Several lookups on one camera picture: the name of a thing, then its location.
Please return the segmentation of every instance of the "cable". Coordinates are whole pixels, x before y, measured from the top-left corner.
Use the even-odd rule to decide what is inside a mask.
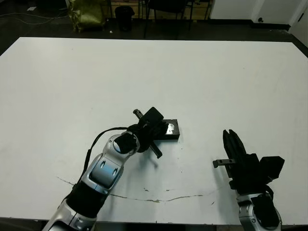
[[[113,131],[113,130],[127,130],[128,128],[126,127],[118,127],[118,128],[111,128],[111,129],[108,129],[108,130],[105,130],[103,132],[101,132],[100,134],[98,134],[98,136],[95,138],[95,140],[93,141],[93,144],[92,146],[90,147],[90,149],[88,149],[87,151],[87,156],[86,156],[86,160],[85,160],[85,165],[83,167],[83,171],[82,171],[82,174],[79,178],[78,181],[80,181],[82,175],[86,172],[87,168],[88,168],[88,165],[89,165],[89,161],[90,161],[90,156],[91,156],[91,152],[92,152],[92,148],[94,147],[94,145],[97,143],[97,141],[99,140],[99,138],[106,132],[108,131]]]
[[[20,19],[20,18],[13,18],[13,17],[4,17],[4,18],[0,18],[0,19],[16,19],[18,21],[21,21],[22,23],[25,23],[25,24],[28,24],[28,25],[41,25],[41,24],[45,24],[45,23],[48,23],[50,22],[51,20],[53,19],[58,19],[58,18],[66,18],[67,16],[63,16],[63,17],[56,17],[56,18],[51,18],[43,23],[28,23],[28,22],[25,22],[24,20]]]
[[[47,19],[56,19],[57,18],[57,16],[55,16],[55,17],[44,17],[44,16],[29,14],[29,13],[5,13],[5,14],[1,14],[0,17],[6,16],[6,15],[12,15],[12,14],[22,14],[22,15],[34,16],[34,17],[38,17],[38,18],[47,18]]]
[[[16,19],[22,23],[25,23],[27,25],[41,25],[41,24],[45,24],[45,23],[48,23],[50,22],[51,20],[53,19],[58,19],[58,18],[66,18],[68,15],[66,16],[61,16],[61,17],[58,17],[59,15],[61,15],[63,12],[60,12],[59,14],[57,14],[55,17],[44,17],[44,16],[39,16],[39,15],[35,15],[35,14],[29,14],[29,13],[6,13],[6,14],[1,14],[0,15],[0,19]],[[15,17],[4,17],[4,18],[1,18],[2,16],[6,16],[6,15],[12,15],[12,14],[21,14],[21,15],[27,15],[27,16],[34,16],[34,17],[39,17],[39,18],[46,18],[48,19],[47,21],[43,22],[43,23],[28,23],[20,18],[15,18]]]

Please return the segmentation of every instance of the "chair leg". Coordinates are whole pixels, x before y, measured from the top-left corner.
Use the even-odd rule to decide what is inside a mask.
[[[183,19],[183,16],[184,16],[184,11],[185,11],[185,9],[182,11],[182,14],[181,14],[181,20]]]
[[[110,15],[111,15],[111,18],[112,18],[112,6],[111,6],[111,0],[108,1],[108,4],[109,4],[109,9],[110,9]]]
[[[147,29],[147,26],[148,26],[149,15],[150,15],[150,8],[149,8],[148,11],[145,13],[145,29],[144,29],[144,34],[143,34],[143,38],[144,38],[144,39],[145,39],[145,35],[146,35],[146,29]]]
[[[191,30],[191,25],[192,25],[192,14],[193,13],[193,1],[192,1],[192,5],[191,5],[191,16],[189,19],[189,26],[188,26],[188,30]]]
[[[208,1],[208,4],[207,4],[207,8],[206,8],[204,20],[206,20],[206,16],[207,16],[207,12],[208,12],[208,8],[209,8],[209,7],[210,7],[210,0]]]

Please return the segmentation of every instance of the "black floor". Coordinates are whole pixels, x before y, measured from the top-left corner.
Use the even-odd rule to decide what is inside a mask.
[[[65,16],[66,11],[47,12],[35,9],[26,11],[34,3],[20,3],[6,0],[0,3],[0,15],[6,13],[29,13],[47,17]],[[43,23],[41,25],[25,24]],[[133,29],[130,32],[122,32],[118,29],[115,19],[106,23],[104,30],[85,31],[77,33],[73,31],[68,17],[49,20],[33,16],[12,14],[0,16],[0,55],[3,54],[19,37],[58,37],[58,38],[87,38],[87,39],[143,39],[144,20],[134,20]],[[192,23],[188,30],[187,21],[150,21],[146,39],[166,40],[239,40],[239,41],[279,41],[294,43],[305,56],[308,57],[308,48],[305,47],[293,35],[286,30],[251,28],[250,25],[217,25],[208,21]]]

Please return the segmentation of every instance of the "white wall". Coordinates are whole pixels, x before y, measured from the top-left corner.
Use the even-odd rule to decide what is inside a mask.
[[[264,23],[289,24],[302,0],[265,0],[253,21],[262,18]]]
[[[290,33],[308,47],[308,8],[300,21],[290,28]]]
[[[215,0],[211,19],[250,19],[256,0]]]
[[[211,19],[251,19],[257,23],[289,24],[295,22],[308,0],[214,0]]]

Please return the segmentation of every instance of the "black cable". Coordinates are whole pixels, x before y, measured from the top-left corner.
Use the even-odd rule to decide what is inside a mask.
[[[117,128],[111,128],[111,129],[108,129],[108,130],[105,130],[103,132],[101,132],[100,134],[98,134],[98,136],[95,138],[95,140],[93,141],[93,144],[92,146],[90,147],[90,149],[88,149],[87,151],[87,156],[86,156],[86,160],[85,160],[85,165],[83,167],[83,171],[82,171],[82,174],[79,178],[79,180],[81,179],[82,175],[87,171],[88,169],[88,165],[89,165],[89,161],[90,161],[90,156],[91,156],[91,152],[92,152],[92,148],[94,147],[94,145],[97,143],[97,141],[99,140],[99,138],[106,132],[108,131],[113,131],[113,130],[127,130],[128,128],[126,127],[117,127]]]

